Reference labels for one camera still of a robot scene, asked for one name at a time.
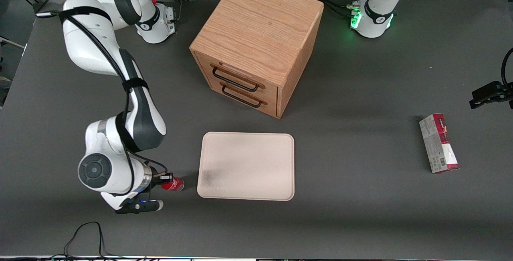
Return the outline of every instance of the box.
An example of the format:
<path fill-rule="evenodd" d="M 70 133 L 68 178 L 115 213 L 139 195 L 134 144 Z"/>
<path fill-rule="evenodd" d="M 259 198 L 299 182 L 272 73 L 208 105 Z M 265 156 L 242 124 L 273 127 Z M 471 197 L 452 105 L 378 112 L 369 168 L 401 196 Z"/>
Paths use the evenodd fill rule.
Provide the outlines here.
<path fill-rule="evenodd" d="M 220 0 L 189 49 L 212 90 L 280 119 L 323 8 L 317 0 Z"/>
<path fill-rule="evenodd" d="M 443 113 L 434 113 L 419 122 L 432 173 L 457 170 L 458 161 L 447 139 Z"/>

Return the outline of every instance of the red and white box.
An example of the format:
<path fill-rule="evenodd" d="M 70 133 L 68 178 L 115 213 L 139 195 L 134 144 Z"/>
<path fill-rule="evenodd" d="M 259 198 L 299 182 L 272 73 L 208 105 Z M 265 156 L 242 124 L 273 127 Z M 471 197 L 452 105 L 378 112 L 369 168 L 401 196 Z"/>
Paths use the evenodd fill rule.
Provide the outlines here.
<path fill-rule="evenodd" d="M 426 145 L 431 172 L 434 174 L 457 170 L 458 161 L 447 139 L 443 113 L 434 113 L 419 122 Z"/>

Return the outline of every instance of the white tray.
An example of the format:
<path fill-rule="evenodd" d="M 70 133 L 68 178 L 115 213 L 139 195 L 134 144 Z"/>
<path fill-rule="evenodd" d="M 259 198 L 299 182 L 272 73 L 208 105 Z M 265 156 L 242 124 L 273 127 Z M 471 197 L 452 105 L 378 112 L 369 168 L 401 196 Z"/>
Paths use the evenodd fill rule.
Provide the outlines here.
<path fill-rule="evenodd" d="M 293 137 L 206 133 L 198 194 L 203 198 L 289 201 L 294 196 Z"/>

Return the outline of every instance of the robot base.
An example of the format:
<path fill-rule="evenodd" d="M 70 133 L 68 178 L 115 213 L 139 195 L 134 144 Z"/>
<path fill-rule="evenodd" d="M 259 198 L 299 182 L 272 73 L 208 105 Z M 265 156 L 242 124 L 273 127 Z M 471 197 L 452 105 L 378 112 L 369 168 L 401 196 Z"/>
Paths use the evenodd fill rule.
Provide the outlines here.
<path fill-rule="evenodd" d="M 150 44 L 158 44 L 165 41 L 170 35 L 176 32 L 176 20 L 174 9 L 163 4 L 156 4 L 161 19 L 159 19 L 151 30 L 143 30 L 137 26 L 137 34 L 143 37 L 144 41 Z"/>
<path fill-rule="evenodd" d="M 367 0 L 355 0 L 352 5 L 363 8 L 366 1 Z M 366 38 L 377 38 L 390 27 L 393 17 L 394 15 L 392 14 L 390 18 L 383 23 L 375 24 L 365 10 L 359 9 L 358 11 L 353 11 L 353 17 L 351 18 L 349 27 Z"/>

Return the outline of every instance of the red can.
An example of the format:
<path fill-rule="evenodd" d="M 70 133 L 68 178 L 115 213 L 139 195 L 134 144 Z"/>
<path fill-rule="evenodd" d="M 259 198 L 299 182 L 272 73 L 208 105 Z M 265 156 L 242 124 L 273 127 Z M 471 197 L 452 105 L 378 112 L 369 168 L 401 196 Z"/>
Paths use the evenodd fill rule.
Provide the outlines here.
<path fill-rule="evenodd" d="M 165 184 L 162 184 L 161 187 L 164 189 L 164 190 L 172 190 L 174 192 L 178 192 L 180 190 L 182 190 L 185 186 L 185 183 L 182 179 L 180 179 L 179 177 L 174 177 L 173 176 L 173 181 L 172 182 L 169 182 L 169 183 L 165 183 Z"/>

